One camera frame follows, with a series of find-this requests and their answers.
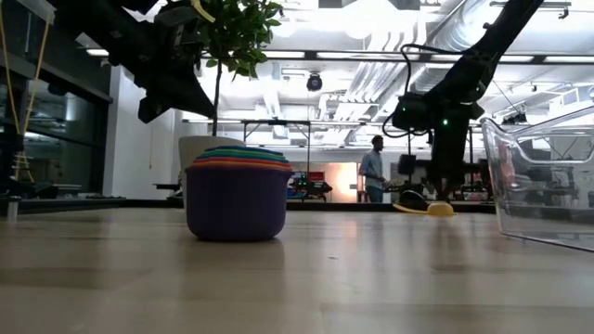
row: black cable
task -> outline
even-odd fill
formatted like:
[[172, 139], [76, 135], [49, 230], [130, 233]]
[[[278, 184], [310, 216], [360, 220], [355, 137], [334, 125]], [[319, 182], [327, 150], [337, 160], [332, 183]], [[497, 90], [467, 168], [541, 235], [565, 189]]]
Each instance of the black cable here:
[[404, 136], [407, 136], [409, 132], [405, 132], [403, 135], [390, 135], [390, 134], [388, 134], [388, 131], [386, 130], [386, 125], [392, 119], [393, 116], [394, 116], [394, 113], [392, 113], [392, 115], [388, 116], [386, 118], [386, 120], [383, 121], [383, 125], [381, 126], [381, 131], [383, 132], [383, 134], [385, 136], [387, 136], [388, 138], [393, 138], [393, 139], [402, 138]]
[[[405, 49], [407, 48], [417, 48], [419, 50], [424, 50], [424, 51], [430, 51], [430, 52], [434, 52], [436, 54], [441, 54], [441, 55], [462, 55], [463, 52], [460, 51], [448, 51], [448, 50], [444, 50], [444, 49], [440, 49], [437, 47], [432, 47], [432, 46], [427, 46], [427, 45], [416, 45], [416, 44], [405, 44], [402, 45], [400, 47], [400, 53], [402, 54], [402, 57], [405, 59], [405, 62], [407, 63], [407, 83], [405, 84], [405, 94], [408, 93], [408, 86], [410, 85], [410, 78], [412, 77], [412, 63], [410, 62], [410, 59], [408, 58], [407, 52], [405, 51]], [[394, 116], [394, 113], [392, 113], [390, 116], [388, 116], [388, 118], [386, 118], [386, 120], [383, 122], [383, 125], [381, 126], [381, 131], [383, 132], [383, 134], [389, 138], [402, 138], [404, 136], [407, 135], [426, 135], [429, 131], [424, 131], [421, 133], [416, 133], [414, 131], [406, 131], [403, 135], [390, 135], [388, 134], [388, 131], [386, 131], [386, 125], [388, 124], [388, 122], [392, 119], [392, 117]]]

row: table surface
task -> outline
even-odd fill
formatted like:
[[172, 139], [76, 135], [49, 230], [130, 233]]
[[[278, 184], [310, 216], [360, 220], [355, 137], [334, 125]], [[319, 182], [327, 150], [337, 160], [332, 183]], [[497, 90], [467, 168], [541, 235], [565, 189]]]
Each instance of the table surface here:
[[588, 333], [594, 257], [496, 216], [288, 212], [278, 239], [198, 242], [181, 210], [0, 222], [5, 333]]

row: ceiling light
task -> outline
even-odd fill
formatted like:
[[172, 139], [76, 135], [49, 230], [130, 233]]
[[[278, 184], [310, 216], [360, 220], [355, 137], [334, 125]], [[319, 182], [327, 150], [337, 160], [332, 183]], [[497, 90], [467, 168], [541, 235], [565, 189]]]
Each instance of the ceiling light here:
[[[184, 120], [184, 122], [212, 124], [213, 120]], [[240, 124], [240, 123], [241, 123], [241, 121], [239, 121], [239, 120], [218, 120], [217, 121], [217, 124]]]
[[560, 63], [594, 63], [592, 56], [548, 56], [545, 58], [546, 63], [560, 62]]
[[86, 49], [86, 53], [93, 57], [108, 57], [110, 53], [104, 49]]
[[432, 55], [431, 61], [458, 61], [462, 55]]
[[[343, 58], [361, 58], [361, 59], [390, 59], [394, 61], [404, 61], [401, 54], [395, 52], [318, 52], [320, 59], [343, 59]], [[408, 55], [408, 59], [417, 60], [419, 55]]]
[[308, 70], [303, 70], [303, 69], [282, 69], [280, 71], [281, 75], [298, 75], [298, 76], [305, 76], [307, 74], [309, 74]]
[[[383, 122], [369, 122], [369, 123], [367, 123], [366, 125], [367, 125], [367, 126], [383, 126]], [[386, 127], [392, 127], [392, 123], [391, 123], [391, 122], [388, 122], [388, 123], [386, 124]]]
[[[307, 148], [307, 145], [268, 145], [268, 144], [249, 144], [248, 148]], [[339, 148], [336, 145], [311, 145], [309, 148]]]
[[452, 68], [452, 66], [454, 66], [454, 64], [451, 64], [451, 63], [427, 63], [427, 64], [425, 64], [425, 67], [427, 69], [437, 69], [437, 70], [449, 70]]
[[531, 62], [532, 60], [534, 60], [533, 56], [509, 55], [509, 56], [501, 56], [500, 61], [502, 61], [502, 62]]
[[334, 122], [334, 121], [328, 121], [328, 122], [318, 122], [318, 121], [314, 121], [311, 122], [312, 125], [365, 125], [365, 122]]
[[305, 58], [303, 51], [264, 51], [268, 58]]
[[197, 113], [182, 111], [182, 114], [183, 121], [208, 121], [208, 117]]

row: person standing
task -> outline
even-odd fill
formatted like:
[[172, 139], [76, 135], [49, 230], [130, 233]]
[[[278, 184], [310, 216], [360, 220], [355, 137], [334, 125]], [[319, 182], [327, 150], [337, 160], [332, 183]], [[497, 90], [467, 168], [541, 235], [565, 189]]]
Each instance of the person standing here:
[[386, 182], [386, 179], [383, 178], [380, 154], [383, 150], [383, 137], [381, 135], [374, 136], [371, 144], [373, 144], [373, 149], [363, 157], [359, 174], [365, 176], [365, 191], [369, 195], [369, 200], [372, 203], [382, 203], [383, 185]]

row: green leaves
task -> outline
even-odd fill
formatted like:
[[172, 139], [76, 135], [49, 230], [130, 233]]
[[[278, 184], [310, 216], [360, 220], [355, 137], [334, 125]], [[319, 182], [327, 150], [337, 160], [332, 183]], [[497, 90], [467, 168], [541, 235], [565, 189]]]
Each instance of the green leaves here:
[[262, 47], [272, 42], [271, 27], [281, 25], [274, 18], [282, 6], [263, 0], [202, 0], [202, 6], [216, 18], [198, 23], [202, 51], [213, 57], [206, 67], [220, 61], [235, 76], [257, 78], [257, 64], [268, 61]]
[[208, 61], [206, 62], [206, 67], [215, 67], [216, 65], [218, 65], [218, 63], [219, 62], [216, 59], [208, 59]]
[[279, 22], [279, 21], [277, 21], [276, 19], [268, 19], [268, 20], [266, 21], [266, 25], [267, 25], [268, 27], [278, 27], [278, 26], [280, 25], [280, 22]]

